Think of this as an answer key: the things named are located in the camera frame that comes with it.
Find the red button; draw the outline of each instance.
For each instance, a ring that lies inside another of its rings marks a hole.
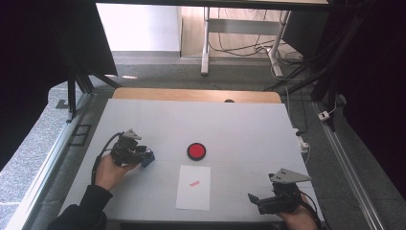
[[[188,156],[192,160],[199,161],[206,156],[206,148],[200,143],[193,143],[188,147]]]

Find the black sleeve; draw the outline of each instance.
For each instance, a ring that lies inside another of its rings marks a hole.
[[[80,205],[70,205],[54,219],[47,230],[105,229],[106,216],[102,211],[113,195],[97,185],[87,186]]]

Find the paper sheet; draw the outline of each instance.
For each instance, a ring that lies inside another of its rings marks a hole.
[[[210,171],[210,167],[180,167],[176,208],[210,210]]]

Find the human hand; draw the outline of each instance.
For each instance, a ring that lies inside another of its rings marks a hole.
[[[302,200],[306,203],[307,198],[302,194]],[[316,222],[311,213],[300,205],[293,213],[277,213],[283,219],[289,230],[314,230],[317,229]]]
[[[96,172],[95,185],[110,191],[123,180],[124,175],[128,171],[135,169],[137,166],[138,164],[125,165],[122,167],[117,166],[114,164],[111,154],[107,154],[101,158],[101,162]]]

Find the white table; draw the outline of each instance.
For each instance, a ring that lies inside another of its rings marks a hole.
[[[268,174],[280,168],[307,174],[284,104],[111,99],[61,210],[79,204],[96,156],[113,134],[129,128],[143,137],[140,145],[151,148],[156,160],[128,173],[112,191],[104,209],[109,219],[277,221],[275,215],[260,215],[247,194],[274,196]],[[194,142],[207,149],[201,161],[187,156]],[[210,211],[175,208],[181,165],[211,168]],[[310,182],[298,186],[317,203]]]

